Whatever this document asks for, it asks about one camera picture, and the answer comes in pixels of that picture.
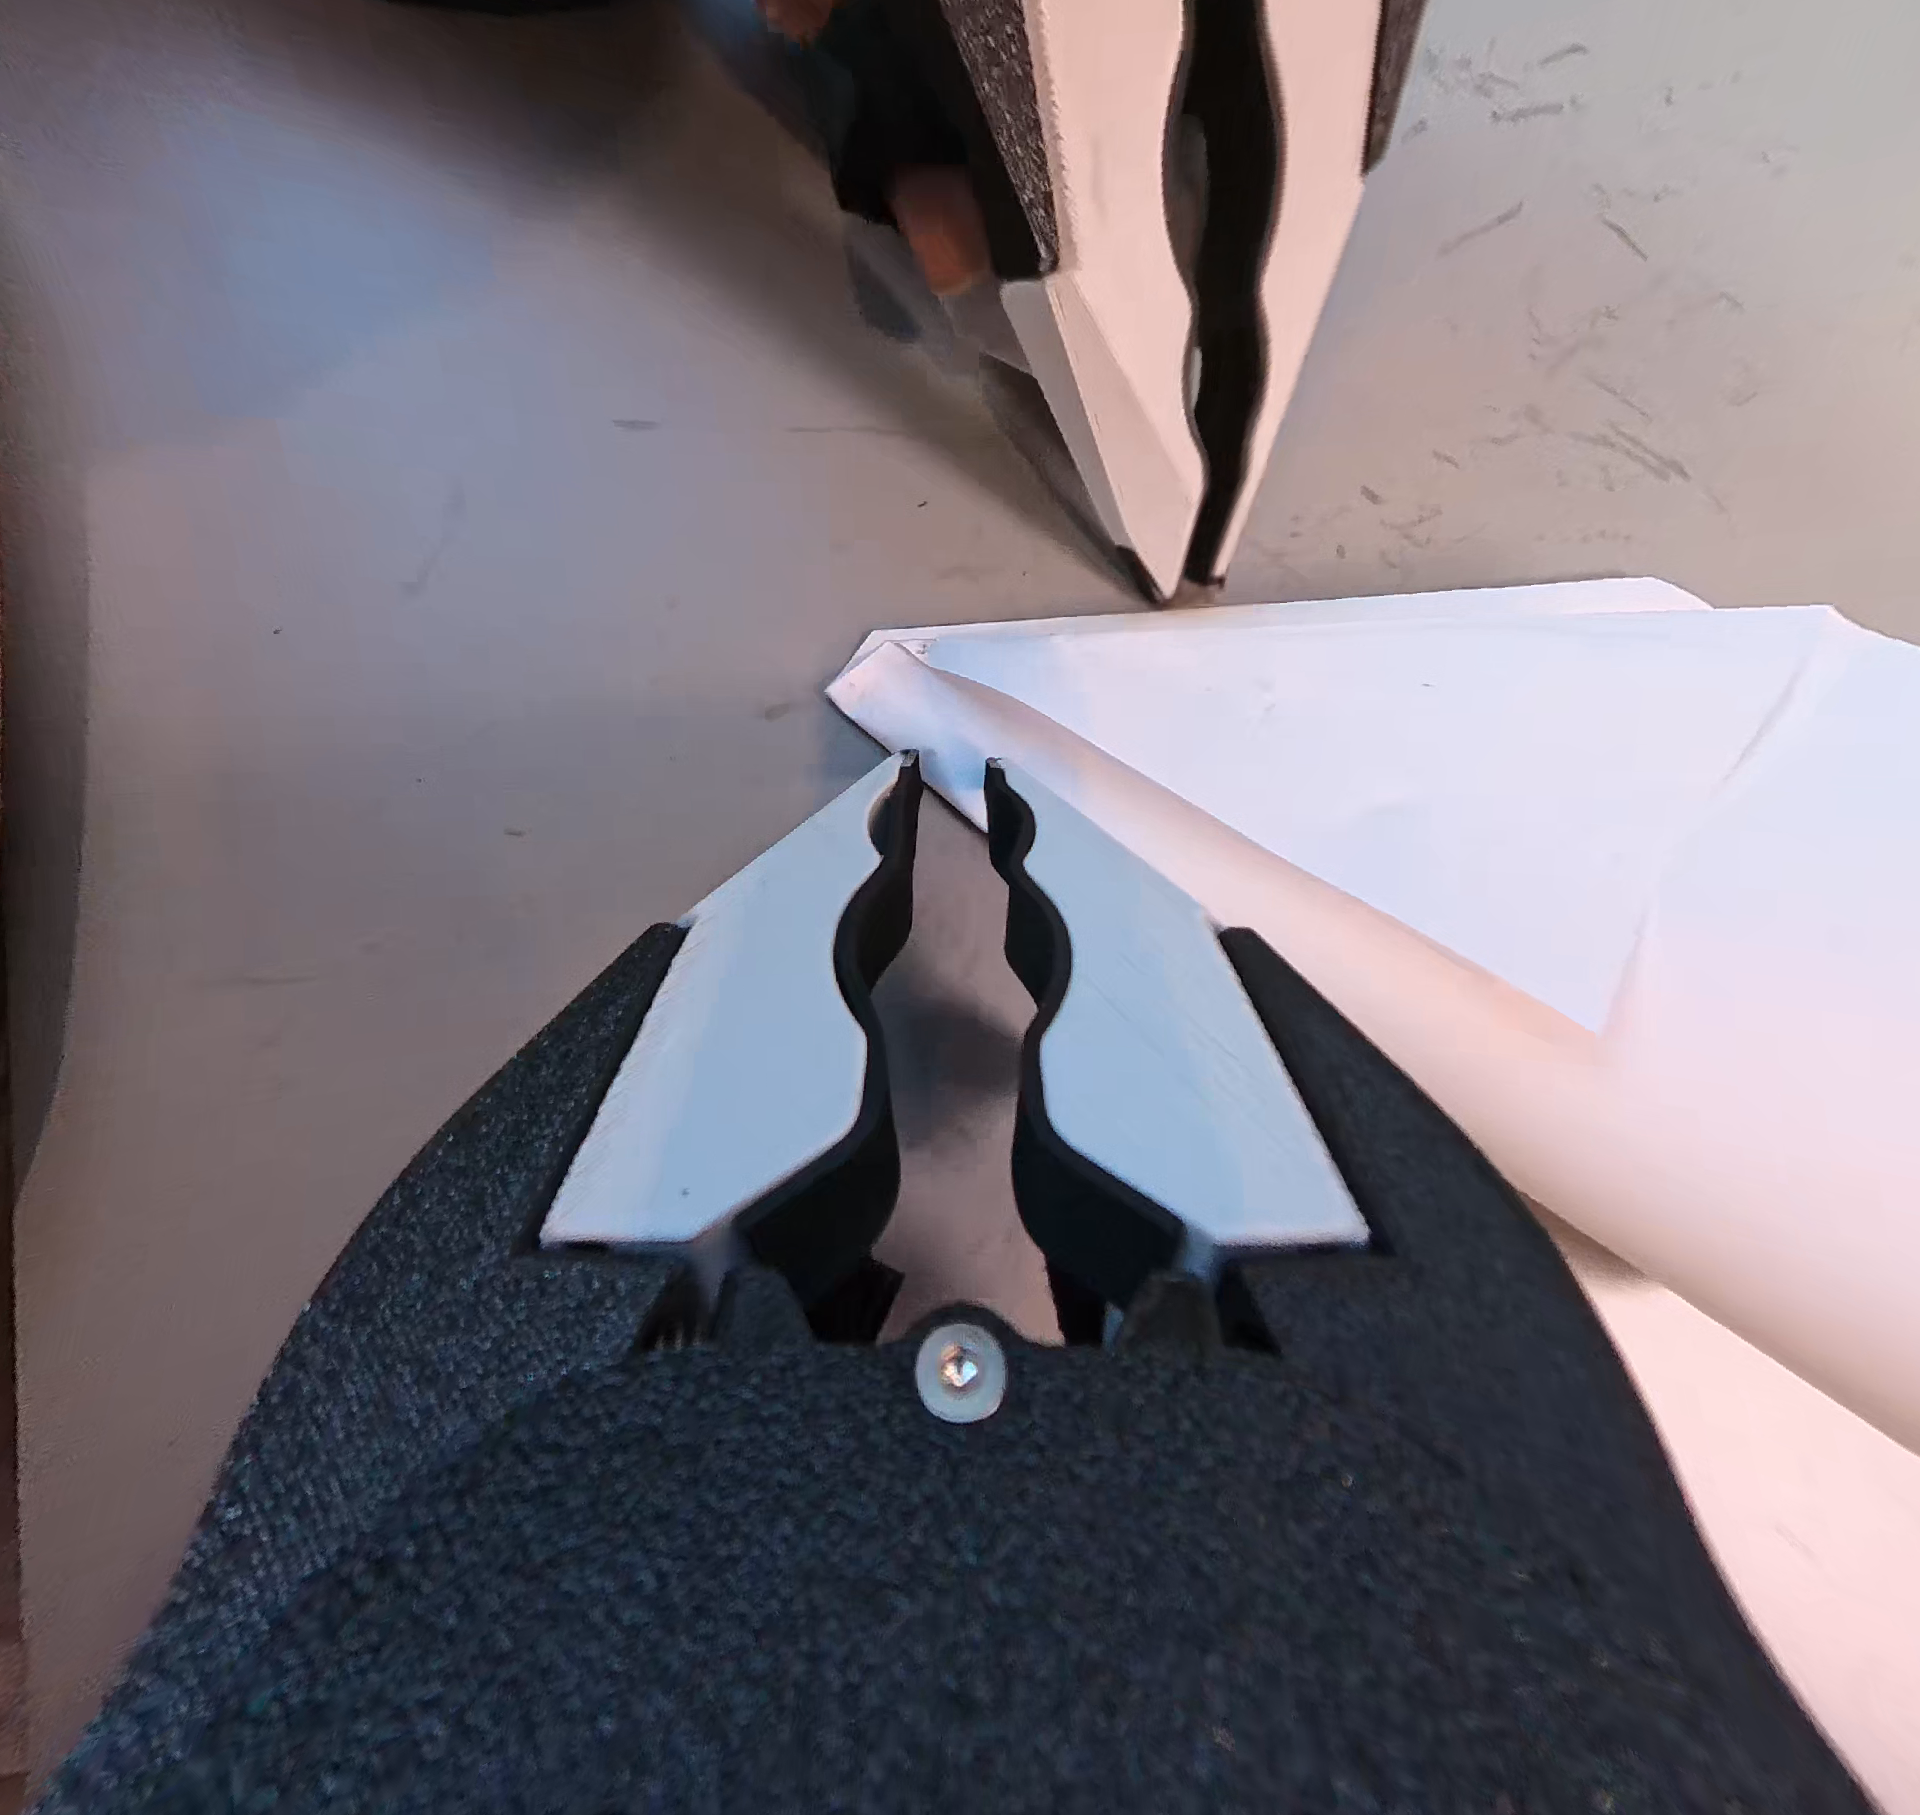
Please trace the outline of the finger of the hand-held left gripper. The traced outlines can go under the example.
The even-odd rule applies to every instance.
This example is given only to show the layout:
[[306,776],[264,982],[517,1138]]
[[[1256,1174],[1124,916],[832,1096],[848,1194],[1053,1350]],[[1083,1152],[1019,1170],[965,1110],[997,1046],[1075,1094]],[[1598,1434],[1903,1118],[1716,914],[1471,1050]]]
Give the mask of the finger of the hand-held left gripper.
[[1055,267],[1003,309],[1094,519],[1146,599],[1183,587],[1206,467],[1193,297],[1168,217],[1189,0],[1021,0]]
[[1342,259],[1365,189],[1382,0],[1249,0],[1246,119],[1213,141],[1209,243],[1230,241],[1223,335],[1204,377],[1225,423],[1206,439],[1199,579],[1226,581]]

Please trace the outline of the white paper sheet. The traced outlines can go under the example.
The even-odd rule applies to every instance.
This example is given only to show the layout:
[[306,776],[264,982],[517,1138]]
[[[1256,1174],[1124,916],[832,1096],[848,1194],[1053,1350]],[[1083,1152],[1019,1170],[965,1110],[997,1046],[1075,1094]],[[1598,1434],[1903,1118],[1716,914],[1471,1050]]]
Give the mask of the white paper sheet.
[[1662,581],[872,633],[827,689],[1260,932],[1531,1202],[1918,1434],[1918,653]]

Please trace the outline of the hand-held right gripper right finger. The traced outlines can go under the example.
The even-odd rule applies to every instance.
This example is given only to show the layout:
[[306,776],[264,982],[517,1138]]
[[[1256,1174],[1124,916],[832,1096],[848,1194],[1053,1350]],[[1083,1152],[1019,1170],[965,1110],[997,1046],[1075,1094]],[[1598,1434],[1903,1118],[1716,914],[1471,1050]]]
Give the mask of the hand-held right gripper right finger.
[[1209,910],[1019,764],[982,778],[1005,954],[1033,1002],[1013,1192],[1071,1348],[1160,1278],[1218,1320],[1246,1260],[1373,1230]]

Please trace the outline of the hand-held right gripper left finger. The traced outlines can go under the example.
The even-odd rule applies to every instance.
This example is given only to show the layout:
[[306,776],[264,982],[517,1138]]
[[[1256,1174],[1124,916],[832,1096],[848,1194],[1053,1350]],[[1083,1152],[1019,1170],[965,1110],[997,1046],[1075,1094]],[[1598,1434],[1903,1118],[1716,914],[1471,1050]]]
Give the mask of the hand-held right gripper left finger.
[[900,1134],[874,994],[915,918],[920,758],[888,758],[666,934],[658,988],[540,1222],[544,1252],[674,1264],[719,1308],[779,1276],[827,1344],[876,1344]]

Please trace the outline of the grey desk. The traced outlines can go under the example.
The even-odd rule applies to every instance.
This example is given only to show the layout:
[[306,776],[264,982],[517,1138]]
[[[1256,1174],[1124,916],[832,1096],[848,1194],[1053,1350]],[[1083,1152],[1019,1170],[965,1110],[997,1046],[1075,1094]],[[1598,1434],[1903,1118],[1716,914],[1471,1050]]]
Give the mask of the grey desk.
[[[1226,585],[1917,641],[1917,3],[1430,0]],[[22,1802],[298,1308],[876,629],[1137,607],[749,0],[4,0]]]

